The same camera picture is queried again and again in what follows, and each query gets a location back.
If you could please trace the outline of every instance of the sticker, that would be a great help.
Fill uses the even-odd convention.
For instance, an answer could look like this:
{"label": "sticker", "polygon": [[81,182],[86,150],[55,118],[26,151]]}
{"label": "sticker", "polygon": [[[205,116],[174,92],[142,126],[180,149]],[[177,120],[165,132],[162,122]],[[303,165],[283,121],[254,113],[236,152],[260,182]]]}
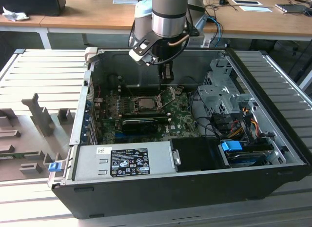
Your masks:
{"label": "sticker", "polygon": [[150,174],[147,148],[110,150],[110,152],[112,177]]}
{"label": "sticker", "polygon": [[2,157],[0,157],[0,160],[12,160],[12,159],[14,159],[13,156],[2,156]]}
{"label": "sticker", "polygon": [[112,147],[98,147],[97,148],[97,155],[110,154],[112,149],[113,149]]}

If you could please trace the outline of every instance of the tablet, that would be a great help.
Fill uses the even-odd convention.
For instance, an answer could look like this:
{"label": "tablet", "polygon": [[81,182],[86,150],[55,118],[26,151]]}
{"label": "tablet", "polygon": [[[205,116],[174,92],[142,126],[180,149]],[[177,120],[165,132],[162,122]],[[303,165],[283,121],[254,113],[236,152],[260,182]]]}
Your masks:
{"label": "tablet", "polygon": [[303,13],[307,9],[304,5],[276,4],[275,6],[285,13]]}

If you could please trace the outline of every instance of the motherboard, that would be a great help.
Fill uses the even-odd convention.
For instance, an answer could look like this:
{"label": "motherboard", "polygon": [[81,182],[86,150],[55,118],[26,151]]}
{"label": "motherboard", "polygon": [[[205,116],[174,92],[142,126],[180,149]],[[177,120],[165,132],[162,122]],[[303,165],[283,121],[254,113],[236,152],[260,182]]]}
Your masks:
{"label": "motherboard", "polygon": [[168,141],[198,137],[183,87],[163,91],[111,90],[103,96],[100,123],[103,144]]}

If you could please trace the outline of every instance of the warning label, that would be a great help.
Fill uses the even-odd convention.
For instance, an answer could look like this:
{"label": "warning label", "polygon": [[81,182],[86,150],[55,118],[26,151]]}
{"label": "warning label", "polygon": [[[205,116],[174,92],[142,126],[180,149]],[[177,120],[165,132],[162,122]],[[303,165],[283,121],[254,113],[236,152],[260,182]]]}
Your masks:
{"label": "warning label", "polygon": [[150,174],[147,148],[112,150],[111,161],[112,177]]}

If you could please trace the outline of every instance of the blue drive bracket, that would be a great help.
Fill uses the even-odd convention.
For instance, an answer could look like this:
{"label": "blue drive bracket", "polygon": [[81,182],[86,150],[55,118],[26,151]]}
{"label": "blue drive bracket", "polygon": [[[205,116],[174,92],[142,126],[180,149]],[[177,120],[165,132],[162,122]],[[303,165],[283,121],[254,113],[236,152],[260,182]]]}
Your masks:
{"label": "blue drive bracket", "polygon": [[239,141],[225,141],[221,146],[223,151],[243,150]]}
{"label": "blue drive bracket", "polygon": [[49,165],[49,172],[62,172],[62,162],[54,162]]}

